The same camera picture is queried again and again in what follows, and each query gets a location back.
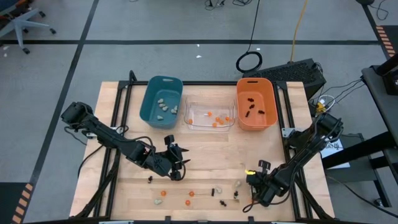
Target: wooden tabletop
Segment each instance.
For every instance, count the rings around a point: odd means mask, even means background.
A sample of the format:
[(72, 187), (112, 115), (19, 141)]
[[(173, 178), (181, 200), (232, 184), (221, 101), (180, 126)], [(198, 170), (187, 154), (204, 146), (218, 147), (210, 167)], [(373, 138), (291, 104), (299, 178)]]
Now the wooden tabletop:
[[(302, 83), (287, 83), (295, 125), (307, 128), (312, 120), (308, 110), (307, 99)], [(95, 109), (95, 116), (104, 124), (110, 125), (114, 99), (116, 97), (117, 82), (103, 82)], [(122, 156), (118, 173), (118, 182), (114, 196), (112, 219), (114, 220), (164, 220), (171, 216), (172, 220), (213, 220), (213, 221), (246, 221), (253, 216), (256, 221), (293, 221), (294, 213), (292, 201), (276, 206), (263, 207), (255, 205), (248, 213), (242, 208), (251, 202), (250, 189), (245, 183), (245, 169), (256, 169), (258, 160), (263, 159), (271, 163), (271, 169), (285, 162), (282, 140), (278, 123), (264, 131), (243, 131), (236, 123), (228, 132), (194, 131), (190, 130), (183, 120), (185, 98), (196, 96), (234, 96), (235, 86), (184, 86), (183, 100), (176, 126), (170, 130), (154, 129), (139, 117), (139, 110), (144, 97), (146, 86), (133, 86), (127, 125), (130, 127), (125, 134), (127, 138), (149, 136), (157, 152), (166, 150), (164, 137), (173, 134), (179, 146), (189, 149), (184, 152), (184, 159), (191, 159), (187, 163), (187, 174), (180, 182), (173, 182), (167, 177), (159, 177), (150, 170), (141, 169)], [(120, 124), (124, 97), (118, 117)], [(283, 93), (280, 91), (284, 121), (287, 122)], [(85, 156), (99, 146), (98, 142), (88, 140)], [(105, 150), (90, 158), (83, 166), (77, 183), (75, 197), (70, 215), (76, 215), (87, 204), (98, 188), (100, 173)], [(325, 211), (334, 217), (330, 195), (325, 180), (320, 154), (315, 156), (305, 167), (305, 176), (309, 191)], [(149, 176), (154, 179), (147, 183)], [(235, 189), (234, 183), (240, 180), (242, 185)], [(221, 187), (222, 193), (211, 196), (211, 189)], [(165, 190), (167, 195), (162, 197), (160, 192)], [(238, 199), (233, 198), (234, 191), (239, 192)], [(298, 197), (302, 204), (302, 194), (298, 190)], [(108, 193), (104, 193), (104, 208)], [(154, 200), (161, 199), (160, 205)], [(220, 205), (224, 200), (227, 207)], [(282, 198), (276, 197), (273, 202)], [(300, 206), (302, 217), (305, 216), (303, 206)]]

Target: small stone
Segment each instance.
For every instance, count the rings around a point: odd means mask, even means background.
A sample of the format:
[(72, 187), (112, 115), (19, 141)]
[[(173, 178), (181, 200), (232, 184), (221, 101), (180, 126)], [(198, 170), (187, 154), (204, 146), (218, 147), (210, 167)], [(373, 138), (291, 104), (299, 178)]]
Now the small stone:
[(223, 193), (223, 189), (221, 189), (221, 187), (216, 186), (215, 189), (216, 189), (217, 193), (219, 193), (219, 194)]
[(155, 199), (155, 205), (160, 205), (163, 201), (161, 199)]
[(237, 181), (235, 182), (235, 187), (236, 187), (236, 188), (240, 187), (241, 185), (242, 185), (242, 183), (241, 183), (240, 180), (237, 180)]

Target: teal bin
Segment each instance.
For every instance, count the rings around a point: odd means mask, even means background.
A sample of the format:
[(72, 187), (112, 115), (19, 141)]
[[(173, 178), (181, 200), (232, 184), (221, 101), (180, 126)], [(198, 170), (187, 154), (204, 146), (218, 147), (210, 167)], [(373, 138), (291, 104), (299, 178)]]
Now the teal bin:
[[(178, 78), (164, 76), (151, 78), (139, 112), (141, 119), (154, 128), (174, 128), (180, 112), (182, 87), (182, 81)], [(169, 107), (167, 111), (159, 107), (158, 100), (160, 99), (163, 99), (164, 104)], [(174, 106), (178, 106), (177, 114), (171, 113)], [(158, 120), (158, 115), (162, 116), (163, 120)]]

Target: plastic bin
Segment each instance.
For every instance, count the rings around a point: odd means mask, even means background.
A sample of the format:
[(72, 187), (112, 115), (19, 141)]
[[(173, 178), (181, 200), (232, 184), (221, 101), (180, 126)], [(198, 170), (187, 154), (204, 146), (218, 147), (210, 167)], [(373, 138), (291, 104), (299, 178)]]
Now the plastic bin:
[(278, 120), (274, 88), (266, 78), (242, 78), (236, 85), (238, 96), (238, 123), (246, 131), (262, 131)]
[[(151, 78), (139, 112), (141, 119), (154, 128), (173, 128), (180, 111), (182, 87), (182, 81), (178, 78), (165, 76)], [(169, 107), (167, 111), (159, 107), (157, 102), (160, 99), (163, 99), (164, 104)], [(177, 114), (171, 113), (174, 106), (178, 106)], [(158, 120), (158, 115), (162, 116), (163, 120)]]
[(185, 99), (184, 121), (191, 130), (228, 131), (235, 123), (235, 110), (234, 96), (202, 97), (190, 95)]

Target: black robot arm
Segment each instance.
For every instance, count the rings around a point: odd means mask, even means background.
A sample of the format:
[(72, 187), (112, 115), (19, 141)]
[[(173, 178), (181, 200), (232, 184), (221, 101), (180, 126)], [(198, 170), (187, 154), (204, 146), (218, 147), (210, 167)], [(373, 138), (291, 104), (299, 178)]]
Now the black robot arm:
[(293, 130), (284, 139), (284, 144), (289, 148), (296, 148), (296, 155), (275, 168), (270, 174), (267, 173), (271, 164), (260, 161), (262, 172), (251, 170), (246, 176), (246, 182), (254, 189), (253, 199), (261, 205), (271, 205), (275, 195), (281, 197), (286, 194), (293, 185), (296, 173), (314, 155), (320, 152), (329, 142), (336, 141), (343, 132), (341, 119), (324, 113), (317, 117), (311, 126), (305, 131)]
[[(174, 136), (166, 136), (165, 144), (167, 150), (164, 152), (155, 152), (156, 148), (152, 144), (150, 138), (144, 136), (135, 139), (126, 139), (117, 131), (109, 128), (93, 115), (90, 106), (78, 102), (72, 103), (61, 115), (62, 121), (69, 125), (68, 128), (77, 132), (82, 129), (82, 133), (94, 133), (100, 144), (108, 148), (116, 148), (126, 156), (128, 160), (144, 169), (150, 169), (160, 176), (168, 176), (172, 180), (181, 180), (178, 170), (182, 169), (184, 163), (182, 152), (188, 151), (182, 149), (174, 142)], [(150, 145), (138, 139), (146, 138), (150, 141)]]

